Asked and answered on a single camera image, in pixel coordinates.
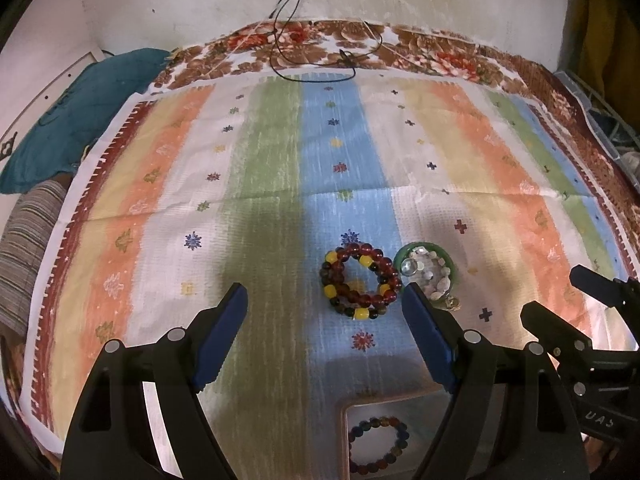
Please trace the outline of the silver metal tin box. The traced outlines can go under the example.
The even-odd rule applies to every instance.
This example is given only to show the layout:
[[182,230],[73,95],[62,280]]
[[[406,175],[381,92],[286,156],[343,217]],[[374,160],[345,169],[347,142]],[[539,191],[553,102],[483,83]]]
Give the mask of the silver metal tin box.
[[410,479],[444,419],[450,394],[442,388],[359,400],[341,414],[341,479]]

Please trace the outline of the grey patterned cloth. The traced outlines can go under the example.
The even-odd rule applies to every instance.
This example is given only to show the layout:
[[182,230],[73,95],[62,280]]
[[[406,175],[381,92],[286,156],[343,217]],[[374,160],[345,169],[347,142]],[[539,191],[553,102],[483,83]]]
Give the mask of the grey patterned cloth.
[[588,125],[608,157],[616,163],[636,190],[639,189],[639,133],[614,108],[570,70],[558,70],[564,84],[584,110]]

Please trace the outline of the grey striped pillow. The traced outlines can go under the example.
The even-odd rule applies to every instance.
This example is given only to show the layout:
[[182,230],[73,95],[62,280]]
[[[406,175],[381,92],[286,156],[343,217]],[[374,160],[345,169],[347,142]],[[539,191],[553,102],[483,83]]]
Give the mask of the grey striped pillow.
[[1,328],[24,339],[35,281],[67,188],[43,181],[16,202],[1,237]]

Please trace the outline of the mustard yellow garment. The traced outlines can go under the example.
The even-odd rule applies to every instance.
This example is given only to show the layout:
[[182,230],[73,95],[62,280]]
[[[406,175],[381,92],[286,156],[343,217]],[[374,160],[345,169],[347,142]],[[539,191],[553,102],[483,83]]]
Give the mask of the mustard yellow garment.
[[639,128],[639,5],[567,0],[560,64]]

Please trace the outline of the teal pillow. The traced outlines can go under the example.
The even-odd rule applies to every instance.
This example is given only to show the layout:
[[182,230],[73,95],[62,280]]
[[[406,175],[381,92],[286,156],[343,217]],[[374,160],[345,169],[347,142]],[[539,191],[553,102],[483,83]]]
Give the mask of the teal pillow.
[[132,94],[145,92],[168,56],[143,48],[86,67],[9,157],[1,192],[23,194],[56,174],[76,172],[85,148],[96,143]]

